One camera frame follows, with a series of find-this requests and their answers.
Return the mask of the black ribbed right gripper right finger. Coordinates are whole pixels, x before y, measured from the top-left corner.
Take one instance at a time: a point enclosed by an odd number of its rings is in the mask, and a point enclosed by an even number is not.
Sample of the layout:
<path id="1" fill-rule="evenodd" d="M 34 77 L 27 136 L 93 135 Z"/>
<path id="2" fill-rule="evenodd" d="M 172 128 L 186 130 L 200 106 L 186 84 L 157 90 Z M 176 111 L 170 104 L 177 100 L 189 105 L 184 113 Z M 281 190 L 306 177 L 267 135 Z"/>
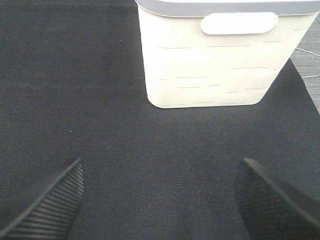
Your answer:
<path id="1" fill-rule="evenodd" d="M 318 240 L 320 203 L 251 158 L 239 164 L 236 204 L 252 240 Z"/>

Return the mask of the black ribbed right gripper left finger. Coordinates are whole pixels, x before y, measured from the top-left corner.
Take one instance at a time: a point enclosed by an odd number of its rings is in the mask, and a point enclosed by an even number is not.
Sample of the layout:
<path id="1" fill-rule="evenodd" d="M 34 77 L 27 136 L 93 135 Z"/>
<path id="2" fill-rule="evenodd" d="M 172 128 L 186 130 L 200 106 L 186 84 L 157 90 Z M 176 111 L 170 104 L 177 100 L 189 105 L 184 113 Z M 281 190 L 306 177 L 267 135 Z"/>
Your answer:
<path id="1" fill-rule="evenodd" d="M 84 198 L 83 164 L 70 159 L 0 203 L 2 240 L 65 240 Z"/>

